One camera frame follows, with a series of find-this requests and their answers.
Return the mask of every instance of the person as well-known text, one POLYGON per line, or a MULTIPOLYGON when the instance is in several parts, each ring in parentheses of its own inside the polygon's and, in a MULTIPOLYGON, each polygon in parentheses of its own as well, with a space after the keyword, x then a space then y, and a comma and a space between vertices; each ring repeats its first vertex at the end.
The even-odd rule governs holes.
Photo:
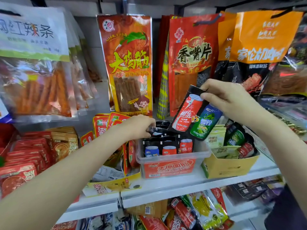
MULTIPOLYGON (((201 97, 252 129, 267 145, 307 215, 307 146, 281 120, 262 108, 240 84, 208 79, 201 97)), ((133 116, 48 168, 0 201, 2 229, 50 230, 107 158, 123 143, 150 137, 155 120, 133 116)))

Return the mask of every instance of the cartoon boy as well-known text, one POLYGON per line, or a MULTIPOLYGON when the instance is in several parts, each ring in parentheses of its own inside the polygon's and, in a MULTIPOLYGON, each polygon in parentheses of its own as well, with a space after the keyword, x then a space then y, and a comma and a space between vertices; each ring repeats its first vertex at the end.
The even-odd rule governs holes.
POLYGON ((148 105, 149 105, 149 98, 145 97, 145 95, 142 95, 134 103, 134 107, 138 108, 142 113, 149 113, 148 105))

